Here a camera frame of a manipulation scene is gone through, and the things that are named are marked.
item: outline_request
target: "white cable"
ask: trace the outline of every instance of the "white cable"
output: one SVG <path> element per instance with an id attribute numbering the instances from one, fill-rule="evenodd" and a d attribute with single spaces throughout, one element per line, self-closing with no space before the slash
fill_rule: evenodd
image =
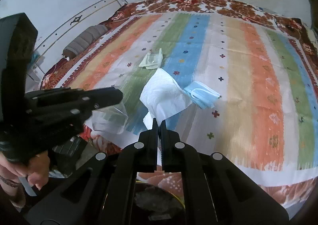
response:
<path id="1" fill-rule="evenodd" d="M 52 74 L 53 72 L 55 72 L 55 69 L 56 69 L 56 65 L 58 64 L 58 62 L 60 61 L 60 60 L 62 60 L 63 58 L 65 58 L 67 61 L 69 61 L 70 60 L 70 58 L 69 57 L 65 57 L 64 55 L 63 55 L 63 57 L 62 58 L 60 58 L 56 63 L 55 63 L 55 65 L 54 65 L 54 70 L 50 73 L 50 74 Z M 42 82 L 43 81 L 43 79 L 44 79 L 44 77 L 46 77 L 45 75 L 43 76 L 43 78 L 40 80 L 40 81 L 36 81 L 36 80 L 34 80 L 30 75 L 29 75 L 29 77 L 34 81 L 34 82 L 37 82 L 37 83 L 40 83 L 40 82 Z"/>
<path id="2" fill-rule="evenodd" d="M 132 15 L 132 16 L 130 16 L 130 17 L 127 17 L 127 18 L 121 19 L 121 20 L 113 20 L 113 22 L 123 21 L 123 20 L 129 19 L 129 18 L 131 18 L 131 17 L 133 17 L 133 16 L 137 16 L 137 15 L 145 14 L 145 13 L 147 13 L 147 12 L 155 11 L 155 10 L 157 10 L 157 9 L 159 9 L 159 8 L 163 7 L 163 6 L 166 6 L 166 5 L 170 4 L 170 3 L 171 3 L 171 2 L 168 2 L 168 3 L 163 4 L 163 5 L 161 5 L 160 7 L 155 8 L 155 9 L 153 9 L 153 10 L 148 10 L 148 11 L 140 12 L 140 13 L 137 13 L 137 14 Z"/>
<path id="3" fill-rule="evenodd" d="M 210 2 L 210 3 L 212 3 L 212 4 L 216 4 L 216 5 L 218 5 L 218 6 L 221 7 L 221 8 L 225 8 L 225 7 L 221 6 L 221 5 L 218 4 L 218 3 L 215 3 L 215 2 L 212 2 L 212 1 L 209 1 L 209 0 L 207 0 L 207 1 Z M 274 27 L 274 26 L 271 26 L 271 25 L 268 25 L 268 24 L 264 24 L 264 23 L 258 22 L 258 21 L 254 20 L 254 19 L 251 19 L 251 18 L 249 18 L 249 17 L 243 15 L 242 13 L 239 13 L 239 12 L 235 11 L 234 9 L 230 9 L 230 10 L 234 11 L 234 12 L 237 13 L 237 14 L 242 15 L 243 17 L 248 18 L 249 20 L 252 20 L 252 21 L 254 21 L 254 22 L 256 22 L 256 23 L 259 23 L 259 24 L 261 24 L 261 25 L 265 25 L 265 26 L 268 26 L 268 27 Z"/>

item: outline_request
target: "ear loop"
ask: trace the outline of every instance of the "ear loop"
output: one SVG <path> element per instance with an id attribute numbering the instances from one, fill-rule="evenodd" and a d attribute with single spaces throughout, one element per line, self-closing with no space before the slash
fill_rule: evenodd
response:
<path id="1" fill-rule="evenodd" d="M 192 96 L 192 98 L 197 99 L 197 100 L 201 100 L 201 101 L 203 101 L 203 103 L 205 103 L 206 100 L 205 100 L 202 96 L 200 96 L 199 94 L 195 93 L 195 92 L 194 92 L 195 90 L 202 90 L 202 91 L 204 91 L 204 92 L 210 94 L 211 96 L 220 98 L 220 94 L 219 94 L 219 93 L 215 94 L 215 93 L 212 93 L 212 92 L 210 92 L 210 91 L 208 91 L 208 90 L 204 90 L 204 89 L 201 89 L 201 88 L 195 88 L 195 89 L 193 89 L 193 90 L 191 91 L 191 96 Z"/>

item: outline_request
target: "surgical face mask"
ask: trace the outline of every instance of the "surgical face mask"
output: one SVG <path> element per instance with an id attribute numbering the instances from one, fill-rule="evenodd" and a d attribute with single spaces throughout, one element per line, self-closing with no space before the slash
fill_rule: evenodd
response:
<path id="1" fill-rule="evenodd" d="M 94 131 L 121 134 L 125 130 L 128 115 L 124 103 L 108 106 L 93 111 L 92 125 Z"/>
<path id="2" fill-rule="evenodd" d="M 200 81 L 193 81 L 183 90 L 191 100 L 201 109 L 213 108 L 214 102 L 220 98 L 220 94 L 210 89 Z"/>
<path id="3" fill-rule="evenodd" d="M 163 59 L 162 49 L 156 52 L 148 52 L 139 64 L 139 67 L 146 67 L 147 70 L 158 69 Z"/>

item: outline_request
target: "blue stripe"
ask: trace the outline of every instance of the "blue stripe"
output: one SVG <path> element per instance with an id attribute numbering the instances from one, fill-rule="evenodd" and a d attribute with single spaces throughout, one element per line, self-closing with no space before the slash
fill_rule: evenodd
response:
<path id="1" fill-rule="evenodd" d="M 141 101 L 138 102 L 139 107 L 137 108 L 136 113 L 134 114 L 134 120 L 132 122 L 129 122 L 126 131 L 133 132 L 133 134 L 140 134 L 143 131 L 146 131 L 147 128 L 145 124 L 143 123 L 143 118 L 148 113 L 148 108 L 145 107 Z"/>
<path id="2" fill-rule="evenodd" d="M 193 81 L 193 74 L 201 56 L 209 20 L 209 15 L 192 15 L 170 57 L 162 67 L 182 89 Z M 176 128 L 180 115 L 181 112 L 166 120 L 168 129 L 174 130 Z"/>
<path id="3" fill-rule="evenodd" d="M 318 162 L 318 102 L 316 98 L 316 94 L 313 89 L 313 85 L 311 83 L 310 77 L 306 71 L 306 68 L 302 62 L 301 57 L 295 51 L 295 48 L 290 44 L 288 38 L 283 35 L 278 35 L 279 39 L 285 44 L 285 48 L 289 51 L 289 53 L 293 56 L 298 70 L 301 74 L 302 81 L 305 85 L 306 94 L 308 97 L 310 110 L 313 116 L 313 126 L 314 126 L 314 137 L 315 137 L 315 148 L 314 148 L 314 159 L 313 162 Z"/>

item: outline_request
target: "human hand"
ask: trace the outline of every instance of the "human hand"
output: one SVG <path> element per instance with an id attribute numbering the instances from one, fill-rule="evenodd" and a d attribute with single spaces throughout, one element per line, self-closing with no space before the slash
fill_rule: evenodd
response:
<path id="1" fill-rule="evenodd" d="M 50 158 L 47 151 L 36 155 L 29 160 L 26 167 L 20 163 L 11 163 L 0 152 L 0 175 L 14 182 L 19 182 L 18 177 L 28 176 L 30 186 L 36 186 L 41 189 L 47 182 L 49 177 Z"/>

